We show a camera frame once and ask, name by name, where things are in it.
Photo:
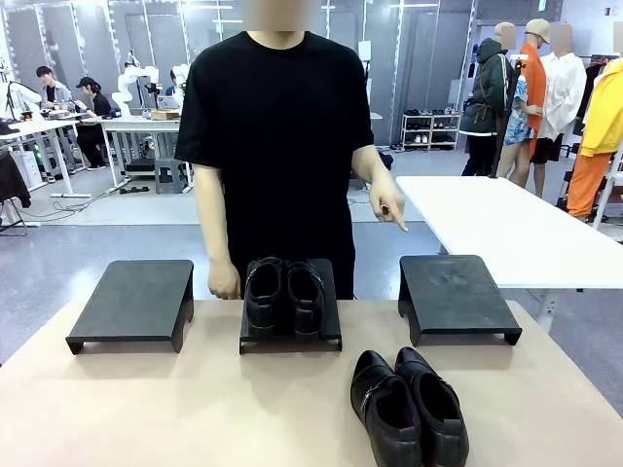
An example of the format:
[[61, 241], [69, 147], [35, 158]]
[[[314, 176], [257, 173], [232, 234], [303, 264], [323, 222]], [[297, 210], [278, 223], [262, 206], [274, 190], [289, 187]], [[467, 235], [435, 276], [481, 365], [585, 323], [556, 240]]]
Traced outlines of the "person's left hand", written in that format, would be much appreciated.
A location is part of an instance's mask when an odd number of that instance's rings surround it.
[[403, 232], [409, 230], [404, 220], [405, 200], [391, 174], [384, 167], [372, 176], [369, 200], [379, 221], [394, 223]]

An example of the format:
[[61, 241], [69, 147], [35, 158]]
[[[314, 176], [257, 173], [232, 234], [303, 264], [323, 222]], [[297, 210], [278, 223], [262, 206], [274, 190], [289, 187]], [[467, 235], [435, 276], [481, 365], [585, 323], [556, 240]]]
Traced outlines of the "person's right hand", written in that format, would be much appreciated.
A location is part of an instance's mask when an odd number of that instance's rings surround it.
[[238, 270], [230, 260], [211, 260], [208, 272], [209, 292], [220, 300], [240, 299]]

